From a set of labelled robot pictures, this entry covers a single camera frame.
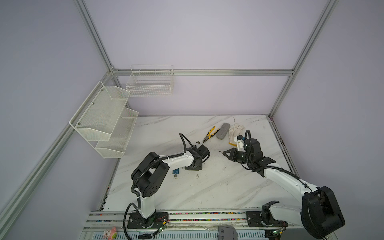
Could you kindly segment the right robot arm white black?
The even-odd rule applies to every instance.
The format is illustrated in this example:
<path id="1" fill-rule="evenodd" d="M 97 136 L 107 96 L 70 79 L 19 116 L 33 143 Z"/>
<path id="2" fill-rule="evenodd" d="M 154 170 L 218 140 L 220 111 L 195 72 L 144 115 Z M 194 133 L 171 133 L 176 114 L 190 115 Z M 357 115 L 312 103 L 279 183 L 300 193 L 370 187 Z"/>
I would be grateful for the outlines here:
<path id="1" fill-rule="evenodd" d="M 316 239 L 324 239 L 345 225 L 337 198 L 330 188 L 317 187 L 285 170 L 275 160 L 264 156 L 256 139 L 239 138 L 237 143 L 236 148 L 223 152 L 228 160 L 276 183 L 299 203 L 289 206 L 274 200 L 264 204 L 259 217 L 263 226 L 291 223 L 303 227 Z"/>

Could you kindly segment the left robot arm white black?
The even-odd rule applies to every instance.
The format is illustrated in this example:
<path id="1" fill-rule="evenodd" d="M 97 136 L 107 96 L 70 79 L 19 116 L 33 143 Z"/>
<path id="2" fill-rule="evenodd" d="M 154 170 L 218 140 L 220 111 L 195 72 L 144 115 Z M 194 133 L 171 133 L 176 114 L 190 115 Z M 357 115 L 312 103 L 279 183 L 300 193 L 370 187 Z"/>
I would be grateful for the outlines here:
<path id="1" fill-rule="evenodd" d="M 200 171 L 203 162 L 210 157 L 204 145 L 185 148 L 183 152 L 163 156 L 149 153 L 131 174 L 131 192 L 137 198 L 137 211 L 145 220 L 156 212 L 154 195 L 160 189 L 169 171 L 185 168 L 187 171 Z"/>

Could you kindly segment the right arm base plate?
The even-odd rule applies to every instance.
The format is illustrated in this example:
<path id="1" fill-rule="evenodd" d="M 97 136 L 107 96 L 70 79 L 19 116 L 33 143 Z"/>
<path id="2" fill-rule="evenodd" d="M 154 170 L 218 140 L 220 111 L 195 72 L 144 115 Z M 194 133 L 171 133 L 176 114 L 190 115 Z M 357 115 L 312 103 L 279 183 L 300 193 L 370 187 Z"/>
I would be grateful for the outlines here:
<path id="1" fill-rule="evenodd" d="M 286 227 L 285 221 L 274 220 L 271 215 L 264 214 L 262 211 L 246 212 L 246 219 L 249 227 Z"/>

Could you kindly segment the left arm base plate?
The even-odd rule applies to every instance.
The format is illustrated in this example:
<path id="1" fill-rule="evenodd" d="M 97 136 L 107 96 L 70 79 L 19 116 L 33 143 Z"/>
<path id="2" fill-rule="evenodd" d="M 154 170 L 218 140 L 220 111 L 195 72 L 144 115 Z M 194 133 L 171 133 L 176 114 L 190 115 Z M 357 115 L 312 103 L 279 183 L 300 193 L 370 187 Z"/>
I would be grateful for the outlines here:
<path id="1" fill-rule="evenodd" d="M 139 213 L 132 212 L 127 221 L 128 229 L 159 229 L 169 220 L 169 213 L 155 212 L 149 218 L 143 218 Z"/>

